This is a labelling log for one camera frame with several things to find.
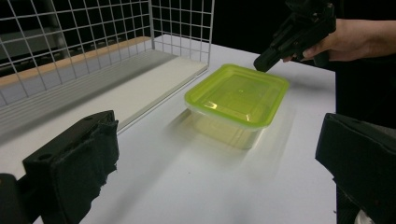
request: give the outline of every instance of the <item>wire grid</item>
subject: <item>wire grid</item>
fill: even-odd
[[[152,0],[154,48],[210,61],[214,0]]]
[[[152,49],[209,63],[213,7],[214,0],[0,0],[0,106]]]

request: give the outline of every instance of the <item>translucent container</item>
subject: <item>translucent container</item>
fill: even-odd
[[[232,147],[251,148],[271,124],[289,82],[224,64],[184,95],[194,127]]]

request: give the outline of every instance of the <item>green lid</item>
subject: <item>green lid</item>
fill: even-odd
[[[186,92],[187,106],[248,128],[268,126],[289,87],[283,78],[224,64]]]

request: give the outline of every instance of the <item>human hand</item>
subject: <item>human hand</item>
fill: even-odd
[[[348,62],[396,52],[396,21],[336,20],[336,30],[303,52],[304,59],[327,50],[329,61]],[[295,55],[284,58],[290,61]]]

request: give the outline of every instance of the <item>white tabletop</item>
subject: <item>white tabletop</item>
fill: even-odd
[[[315,160],[334,72],[279,62],[290,88],[249,150],[196,132],[184,93],[222,64],[253,68],[257,54],[212,45],[208,71],[119,134],[118,170],[81,223],[335,224],[332,175]]]

